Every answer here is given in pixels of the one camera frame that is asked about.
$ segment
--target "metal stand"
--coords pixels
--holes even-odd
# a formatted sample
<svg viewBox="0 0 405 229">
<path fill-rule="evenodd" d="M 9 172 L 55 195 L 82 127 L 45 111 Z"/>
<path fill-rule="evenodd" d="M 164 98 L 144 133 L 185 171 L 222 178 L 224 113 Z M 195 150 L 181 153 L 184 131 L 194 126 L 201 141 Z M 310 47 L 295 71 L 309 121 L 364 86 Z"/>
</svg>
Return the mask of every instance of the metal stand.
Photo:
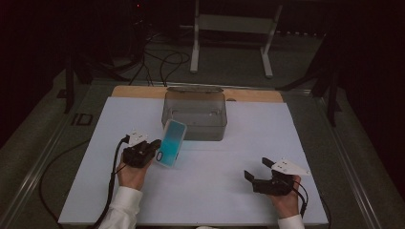
<svg viewBox="0 0 405 229">
<path fill-rule="evenodd" d="M 268 50 L 271 41 L 276 32 L 277 22 L 279 20 L 283 6 L 279 5 L 273 18 L 252 18 L 238 16 L 222 16 L 211 14 L 200 14 L 200 0 L 196 0 L 196 10 L 194 19 L 194 45 L 191 54 L 190 72 L 197 73 L 199 68 L 200 42 L 199 31 L 239 31 L 263 33 L 268 35 L 266 44 L 260 49 L 266 78 L 272 78 L 270 61 L 268 59 Z"/>
</svg>

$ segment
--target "black cable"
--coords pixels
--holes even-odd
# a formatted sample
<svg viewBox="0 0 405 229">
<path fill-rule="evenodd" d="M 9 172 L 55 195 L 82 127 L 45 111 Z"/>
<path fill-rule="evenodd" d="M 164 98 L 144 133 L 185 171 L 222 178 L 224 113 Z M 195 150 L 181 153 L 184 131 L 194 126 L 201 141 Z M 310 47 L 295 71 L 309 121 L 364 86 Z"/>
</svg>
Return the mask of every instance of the black cable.
<svg viewBox="0 0 405 229">
<path fill-rule="evenodd" d="M 151 76 L 151 73 L 149 72 L 149 68 L 145 65 L 145 69 L 146 69 L 146 72 L 147 72 L 147 75 L 146 75 L 146 81 L 148 82 L 148 86 L 155 86 L 154 84 L 153 84 L 153 80 L 152 80 L 152 76 Z"/>
<path fill-rule="evenodd" d="M 123 168 L 125 168 L 125 167 L 126 167 L 126 165 L 127 165 L 127 164 L 124 164 L 124 166 L 122 166 L 121 168 L 117 169 L 116 174 L 118 174 L 118 173 L 119 173 L 119 171 L 121 171 Z"/>
<path fill-rule="evenodd" d="M 308 198 L 308 192 L 307 192 L 307 189 L 305 189 L 305 188 L 304 188 L 304 186 L 303 186 L 301 183 L 298 183 L 298 182 L 297 182 L 297 181 L 295 181 L 295 180 L 294 180 L 294 182 L 295 182 L 295 183 L 297 183 L 297 184 L 298 184 L 298 185 L 299 185 L 299 186 L 300 186 L 300 187 L 301 187 L 301 188 L 304 190 L 304 192 L 305 192 L 305 194 L 306 194 L 306 196 L 307 196 L 307 202 L 308 202 L 308 199 L 309 199 L 309 198 Z"/>
<path fill-rule="evenodd" d="M 300 197 L 300 199 L 303 201 L 303 203 L 301 205 L 301 210 L 300 210 L 301 218 L 303 218 L 304 213 L 307 210 L 308 203 L 305 201 L 304 196 L 302 194 L 300 194 L 300 192 L 298 192 L 298 190 L 296 190 L 295 188 L 292 188 L 292 191 L 294 191 L 294 193 L 296 193 L 298 195 L 298 197 Z"/>
<path fill-rule="evenodd" d="M 328 228 L 330 229 L 331 228 L 331 212 L 330 212 L 330 208 L 329 208 L 328 204 L 325 202 L 322 195 L 319 195 L 319 197 L 321 198 L 322 203 L 325 205 L 325 208 L 327 209 L 328 220 L 330 222 Z"/>
<path fill-rule="evenodd" d="M 121 144 L 123 142 L 125 142 L 125 143 L 129 142 L 128 135 L 125 138 L 123 138 L 117 145 L 116 153 L 114 155 L 113 171 L 110 174 L 110 182 L 108 184 L 107 201 L 105 203 L 104 210 L 102 211 L 100 217 L 95 222 L 95 224 L 93 224 L 93 226 L 91 228 L 97 228 L 99 226 L 99 224 L 104 220 L 105 216 L 107 215 L 108 209 L 110 208 L 110 203 L 113 200 L 114 184 L 116 182 L 116 167 L 117 167 L 118 152 L 119 152 L 119 148 L 121 147 Z"/>
<path fill-rule="evenodd" d="M 168 51 L 168 52 L 179 53 L 181 55 L 185 55 L 187 58 L 185 60 L 182 60 L 181 62 L 170 62 L 170 61 L 164 60 L 165 58 L 160 58 L 160 57 L 155 56 L 155 55 L 153 55 L 153 54 L 151 54 L 150 52 L 147 52 L 147 51 Z M 149 50 L 149 49 L 146 49 L 145 54 L 148 54 L 148 55 L 150 55 L 150 56 L 152 56 L 152 57 L 154 57 L 154 58 L 156 58 L 158 60 L 164 61 L 167 64 L 174 64 L 174 65 L 185 64 L 185 63 L 188 62 L 188 60 L 190 60 L 190 55 L 188 55 L 187 53 L 185 53 L 185 52 L 177 52 L 177 51 L 174 51 L 174 50 Z"/>
<path fill-rule="evenodd" d="M 164 63 L 166 62 L 166 59 L 169 58 L 170 56 L 174 55 L 174 54 L 179 54 L 179 53 L 178 53 L 178 52 L 174 52 L 174 53 L 171 53 L 171 54 L 167 55 L 166 57 L 164 57 L 163 61 L 161 61 L 161 64 L 160 64 L 160 79 L 161 79 L 161 82 L 163 83 L 163 86 L 164 86 L 164 87 L 167 87 L 167 78 L 169 77 L 169 75 L 170 75 L 171 73 L 173 73 L 175 70 L 177 70 L 177 69 L 180 67 L 180 65 L 181 65 L 181 64 L 178 64 L 178 65 L 176 66 L 176 68 L 175 68 L 172 72 L 170 72 L 167 76 L 163 77 L 163 72 L 162 72 L 162 70 L 163 70 L 163 65 L 164 65 Z"/>
<path fill-rule="evenodd" d="M 74 150 L 74 149 L 76 149 L 76 148 L 78 148 L 78 147 L 80 147 L 80 146 L 86 144 L 86 143 L 89 142 L 89 141 L 90 141 L 90 139 L 85 140 L 85 141 L 83 141 L 83 142 L 81 142 L 81 143 L 75 145 L 74 147 L 67 149 L 66 151 L 62 152 L 60 155 L 58 155 L 58 156 L 56 156 L 54 159 L 52 159 L 52 160 L 48 163 L 48 165 L 47 165 L 47 167 L 45 168 L 43 174 L 41 175 L 41 178 L 39 179 L 38 193 L 39 193 L 39 198 L 41 199 L 41 203 L 42 203 L 42 205 L 45 207 L 45 209 L 47 210 L 47 212 L 51 215 L 51 217 L 53 218 L 53 220 L 56 222 L 57 226 L 58 226 L 60 229 L 63 229 L 63 226 L 62 226 L 60 223 L 57 222 L 57 221 L 58 221 L 57 216 L 53 213 L 53 211 L 51 210 L 51 208 L 48 206 L 48 204 L 47 204 L 47 202 L 45 201 L 44 196 L 43 196 L 43 194 L 42 194 L 42 183 L 43 183 L 43 180 L 44 180 L 44 176 L 45 176 L 46 173 L 48 172 L 48 170 L 49 170 L 49 168 L 51 167 L 51 165 L 53 165 L 61 156 L 66 155 L 67 153 L 69 153 L 69 152 L 71 152 L 72 150 Z"/>
</svg>

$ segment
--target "white board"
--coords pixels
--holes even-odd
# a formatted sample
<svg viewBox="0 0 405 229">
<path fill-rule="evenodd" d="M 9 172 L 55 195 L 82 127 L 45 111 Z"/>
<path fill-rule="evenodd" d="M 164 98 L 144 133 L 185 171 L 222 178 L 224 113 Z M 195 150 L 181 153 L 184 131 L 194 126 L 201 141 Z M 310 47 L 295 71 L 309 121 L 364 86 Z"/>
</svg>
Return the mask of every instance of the white board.
<svg viewBox="0 0 405 229">
<path fill-rule="evenodd" d="M 162 136 L 163 99 L 108 98 L 59 218 L 94 223 L 104 207 L 114 153 L 133 128 Z M 153 163 L 143 186 L 138 225 L 274 225 L 270 200 L 252 192 L 244 170 L 270 179 L 262 157 L 285 157 L 310 170 L 285 103 L 226 102 L 222 141 L 184 141 L 174 168 Z M 305 224 L 328 222 L 313 177 L 302 177 L 309 193 Z"/>
</svg>

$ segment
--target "clear plastic bin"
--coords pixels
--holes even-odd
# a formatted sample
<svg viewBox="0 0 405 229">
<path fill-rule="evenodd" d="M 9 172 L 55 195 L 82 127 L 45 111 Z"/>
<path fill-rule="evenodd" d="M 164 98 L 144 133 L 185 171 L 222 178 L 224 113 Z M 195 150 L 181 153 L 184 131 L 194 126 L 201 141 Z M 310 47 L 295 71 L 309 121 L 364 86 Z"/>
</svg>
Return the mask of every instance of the clear plastic bin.
<svg viewBox="0 0 405 229">
<path fill-rule="evenodd" d="M 220 141 L 227 124 L 224 94 L 172 88 L 164 99 L 163 127 L 170 118 L 187 125 L 184 140 Z"/>
</svg>

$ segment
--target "human hand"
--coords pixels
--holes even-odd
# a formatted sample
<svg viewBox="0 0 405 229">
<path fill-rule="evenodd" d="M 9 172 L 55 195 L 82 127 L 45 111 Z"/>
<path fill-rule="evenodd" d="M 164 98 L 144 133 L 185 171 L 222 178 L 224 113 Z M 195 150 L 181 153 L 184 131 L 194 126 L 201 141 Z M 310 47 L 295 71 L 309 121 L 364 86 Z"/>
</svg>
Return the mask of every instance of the human hand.
<svg viewBox="0 0 405 229">
<path fill-rule="evenodd" d="M 301 178 L 299 176 L 293 176 L 292 178 L 295 180 L 294 189 L 298 190 Z M 298 195 L 294 191 L 285 196 L 267 196 L 271 199 L 280 219 L 298 215 Z"/>
<path fill-rule="evenodd" d="M 121 162 L 116 167 L 119 186 L 140 191 L 143 186 L 143 181 L 145 180 L 146 171 L 151 164 L 152 159 L 143 168 L 133 168 L 122 161 L 121 155 Z"/>
</svg>

